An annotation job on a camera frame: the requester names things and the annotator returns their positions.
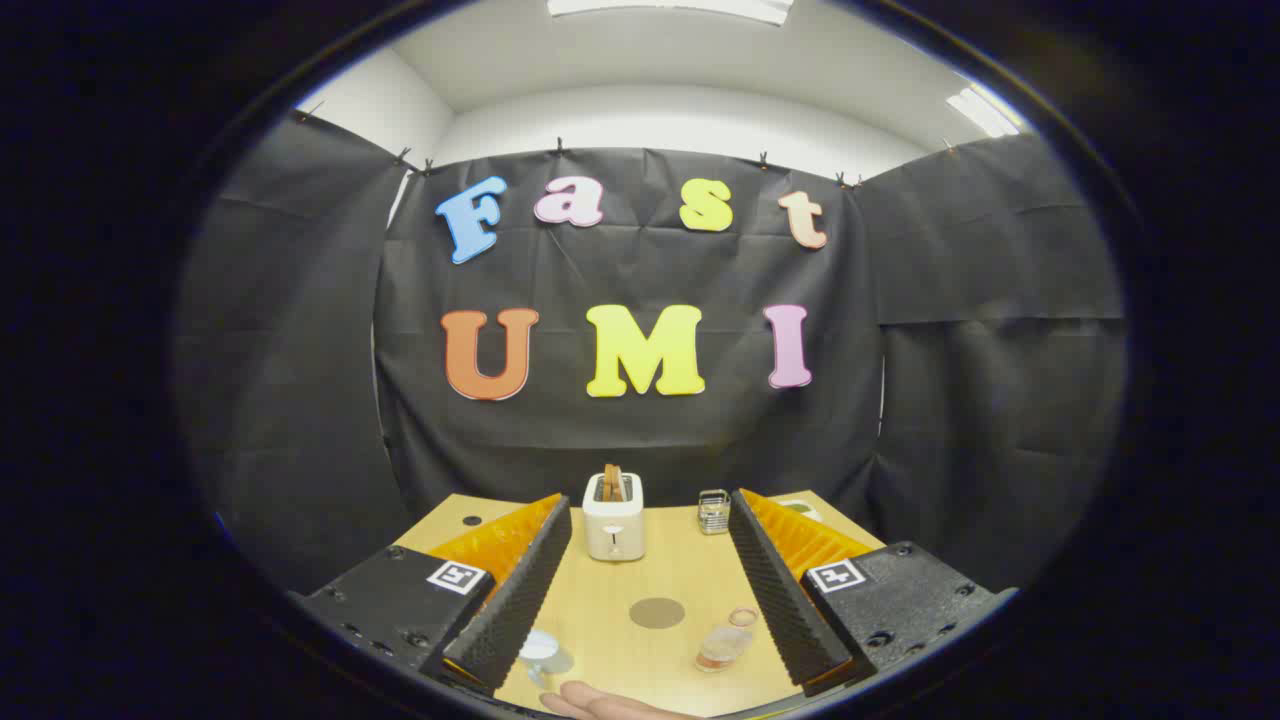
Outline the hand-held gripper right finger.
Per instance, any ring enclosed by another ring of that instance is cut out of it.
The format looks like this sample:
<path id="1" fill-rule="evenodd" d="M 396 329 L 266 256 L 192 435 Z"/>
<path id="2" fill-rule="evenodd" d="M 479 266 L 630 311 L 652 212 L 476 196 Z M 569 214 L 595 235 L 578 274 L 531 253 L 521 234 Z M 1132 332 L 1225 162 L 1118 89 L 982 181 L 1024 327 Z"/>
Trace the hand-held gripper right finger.
<path id="1" fill-rule="evenodd" d="M 923 659 L 1015 596 L 913 542 L 873 550 L 748 489 L 730 502 L 730 536 L 756 606 L 808 697 Z"/>

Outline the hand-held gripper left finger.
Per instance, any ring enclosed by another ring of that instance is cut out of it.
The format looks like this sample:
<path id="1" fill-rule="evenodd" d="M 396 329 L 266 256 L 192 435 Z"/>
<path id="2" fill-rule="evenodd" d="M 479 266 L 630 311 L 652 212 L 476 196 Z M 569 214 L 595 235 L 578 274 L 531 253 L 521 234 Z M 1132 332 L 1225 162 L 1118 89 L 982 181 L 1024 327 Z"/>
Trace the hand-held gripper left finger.
<path id="1" fill-rule="evenodd" d="M 570 500 L 556 493 L 426 552 L 390 544 L 298 603 L 402 675 L 494 696 L 571 536 Z"/>

